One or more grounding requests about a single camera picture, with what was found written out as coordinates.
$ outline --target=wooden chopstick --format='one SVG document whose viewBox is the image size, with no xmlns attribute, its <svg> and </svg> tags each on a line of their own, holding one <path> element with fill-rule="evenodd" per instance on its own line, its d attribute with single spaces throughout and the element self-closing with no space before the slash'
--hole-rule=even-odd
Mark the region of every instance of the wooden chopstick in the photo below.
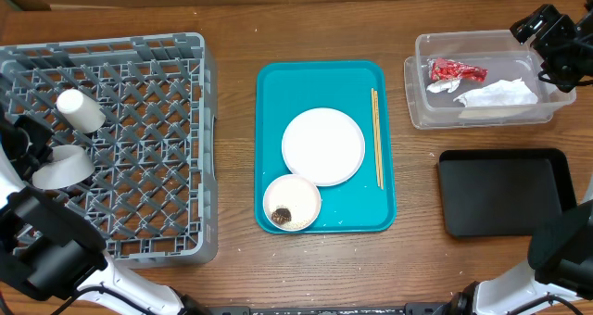
<svg viewBox="0 0 593 315">
<path fill-rule="evenodd" d="M 375 92 L 371 88 L 371 104 L 372 104 L 372 138 L 374 139 L 374 167 L 377 174 L 377 186 L 381 187 L 381 172 L 379 171 L 379 145 L 377 143 L 377 108 L 375 105 Z"/>
<path fill-rule="evenodd" d="M 379 96 L 378 92 L 371 89 L 372 92 L 372 126 L 374 128 L 374 144 L 375 144 L 375 167 L 377 169 L 377 185 L 383 190 L 384 176 L 383 176 L 383 150 L 381 148 L 381 123 L 379 121 Z"/>
</svg>

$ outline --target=teal tray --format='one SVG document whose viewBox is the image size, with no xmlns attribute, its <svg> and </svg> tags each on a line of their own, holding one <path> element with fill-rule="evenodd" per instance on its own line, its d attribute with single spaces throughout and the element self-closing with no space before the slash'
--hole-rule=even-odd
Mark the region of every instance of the teal tray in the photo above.
<svg viewBox="0 0 593 315">
<path fill-rule="evenodd" d="M 377 186 L 372 135 L 371 88 L 379 92 L 385 189 Z M 345 183 L 320 187 L 322 211 L 297 233 L 381 232 L 396 218 L 396 185 L 385 77 L 371 61 L 275 63 L 258 76 L 256 101 L 255 217 L 269 233 L 285 232 L 270 223 L 263 194 L 276 178 L 290 173 L 282 158 L 282 136 L 301 112 L 331 107 L 349 115 L 364 134 L 365 154 L 357 173 Z"/>
</svg>

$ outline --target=plastic bin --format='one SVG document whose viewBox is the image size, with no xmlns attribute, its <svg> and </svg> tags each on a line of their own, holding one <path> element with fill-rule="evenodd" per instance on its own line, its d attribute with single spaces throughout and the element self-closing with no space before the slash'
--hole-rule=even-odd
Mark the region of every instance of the plastic bin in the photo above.
<svg viewBox="0 0 593 315">
<path fill-rule="evenodd" d="M 54 131 L 51 146 L 85 148 L 91 183 L 46 192 L 103 235 L 133 268 L 205 263 L 218 250 L 213 133 L 216 64 L 198 33 L 0 47 L 0 103 Z M 55 108 L 69 88 L 107 121 L 86 135 Z M 16 252 L 40 234 L 25 226 Z"/>
<path fill-rule="evenodd" d="M 428 60 L 443 57 L 488 69 L 486 81 L 462 80 L 453 93 L 426 91 L 433 81 Z M 540 81 L 541 57 L 528 44 L 519 44 L 509 31 L 470 31 L 423 34 L 416 39 L 416 56 L 404 63 L 406 98 L 412 124 L 418 129 L 534 124 L 550 121 L 554 111 L 573 103 L 576 92 L 559 91 Z M 528 106 L 464 107 L 453 99 L 499 80 L 523 79 L 538 102 Z"/>
</svg>

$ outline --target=dish rack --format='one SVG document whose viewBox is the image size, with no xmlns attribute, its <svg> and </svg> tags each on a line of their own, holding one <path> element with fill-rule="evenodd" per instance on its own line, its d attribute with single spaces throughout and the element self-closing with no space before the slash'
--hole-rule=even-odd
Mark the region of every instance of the dish rack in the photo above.
<svg viewBox="0 0 593 315">
<path fill-rule="evenodd" d="M 50 146 L 79 145 L 91 179 L 46 192 L 103 235 L 132 268 L 205 263 L 218 250 L 213 135 L 216 64 L 198 33 L 0 48 L 0 103 L 54 131 Z M 56 109 L 75 88 L 106 115 L 96 132 L 73 130 Z M 23 251 L 40 235 L 26 226 Z"/>
</svg>

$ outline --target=tabletop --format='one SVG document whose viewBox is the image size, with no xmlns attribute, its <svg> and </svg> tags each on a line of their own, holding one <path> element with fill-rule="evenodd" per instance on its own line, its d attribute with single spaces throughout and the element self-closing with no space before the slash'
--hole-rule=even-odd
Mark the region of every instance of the tabletop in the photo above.
<svg viewBox="0 0 593 315">
<path fill-rule="evenodd" d="M 556 147 L 568 157 L 577 198 L 593 172 L 593 89 L 540 125 L 421 131 L 410 122 L 403 64 L 430 32 L 508 29 L 552 3 L 573 19 L 584 0 L 427 0 L 311 5 L 201 6 L 8 14 L 2 44 L 200 32 L 219 68 L 215 168 L 219 252 L 205 265 L 139 270 L 207 306 L 395 306 L 448 301 L 473 281 L 525 259 L 528 237 L 456 240 L 445 232 L 435 164 L 467 148 Z M 369 59 L 384 71 L 397 187 L 397 218 L 382 233 L 272 235 L 254 219 L 256 78 L 277 61 Z M 2 286 L 17 314 L 48 314 Z M 593 303 L 579 307 L 593 312 Z M 67 314 L 105 314 L 76 302 Z M 563 307 L 546 313 L 568 314 Z"/>
</svg>

